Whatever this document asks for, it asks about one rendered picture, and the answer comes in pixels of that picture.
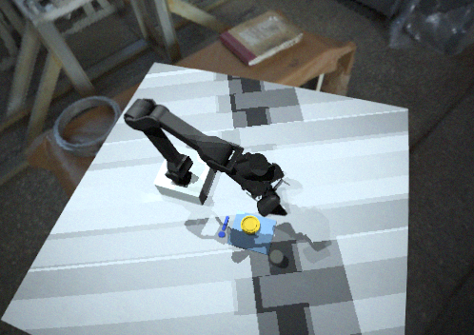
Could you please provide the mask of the light blue flat square mat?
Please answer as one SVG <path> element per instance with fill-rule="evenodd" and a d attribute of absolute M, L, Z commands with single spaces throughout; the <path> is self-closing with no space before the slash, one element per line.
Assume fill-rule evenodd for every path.
<path fill-rule="evenodd" d="M 257 233 L 248 235 L 241 229 L 241 222 L 247 216 L 254 216 L 260 222 Z M 237 210 L 227 243 L 268 255 L 276 221 Z"/>

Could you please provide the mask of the yellow plate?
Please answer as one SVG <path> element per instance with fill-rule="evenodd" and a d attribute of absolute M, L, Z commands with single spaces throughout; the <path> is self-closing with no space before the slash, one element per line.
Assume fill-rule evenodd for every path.
<path fill-rule="evenodd" d="M 241 222 L 241 229 L 245 234 L 255 234 L 260 229 L 260 222 L 254 216 L 247 216 Z"/>

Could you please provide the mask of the grey cylinder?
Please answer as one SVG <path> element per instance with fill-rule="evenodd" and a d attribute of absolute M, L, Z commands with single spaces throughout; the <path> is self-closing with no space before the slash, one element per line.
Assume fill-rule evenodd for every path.
<path fill-rule="evenodd" d="M 283 254 L 282 254 L 282 251 L 280 250 L 273 250 L 270 254 L 270 263 L 273 265 L 273 266 L 279 266 L 280 263 L 282 262 L 283 260 Z"/>

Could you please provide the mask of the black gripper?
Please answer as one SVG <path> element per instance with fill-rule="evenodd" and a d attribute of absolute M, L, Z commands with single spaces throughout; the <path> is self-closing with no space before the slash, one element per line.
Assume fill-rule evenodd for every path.
<path fill-rule="evenodd" d="M 255 200 L 257 197 L 262 198 L 257 202 L 257 209 L 260 215 L 267 217 L 268 214 L 287 216 L 287 212 L 280 205 L 281 198 L 273 189 L 268 189 L 264 183 L 258 177 L 247 178 L 242 184 L 240 184 L 243 191 L 247 190 L 252 198 Z"/>

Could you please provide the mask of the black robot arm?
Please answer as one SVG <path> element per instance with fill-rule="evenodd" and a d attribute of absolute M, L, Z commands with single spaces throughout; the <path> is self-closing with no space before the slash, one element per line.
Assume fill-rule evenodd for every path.
<path fill-rule="evenodd" d="M 162 129 L 195 149 L 210 168 L 224 172 L 239 185 L 247 178 L 259 176 L 270 189 L 271 183 L 285 176 L 281 167 L 269 163 L 264 154 L 243 154 L 244 148 L 217 136 L 205 135 L 153 99 L 136 99 L 124 114 L 124 120 L 131 128 L 143 131 L 164 157 L 167 164 L 164 175 L 171 180 L 171 185 L 188 187 L 193 161 L 178 152 Z M 233 150 L 235 152 L 228 160 Z"/>

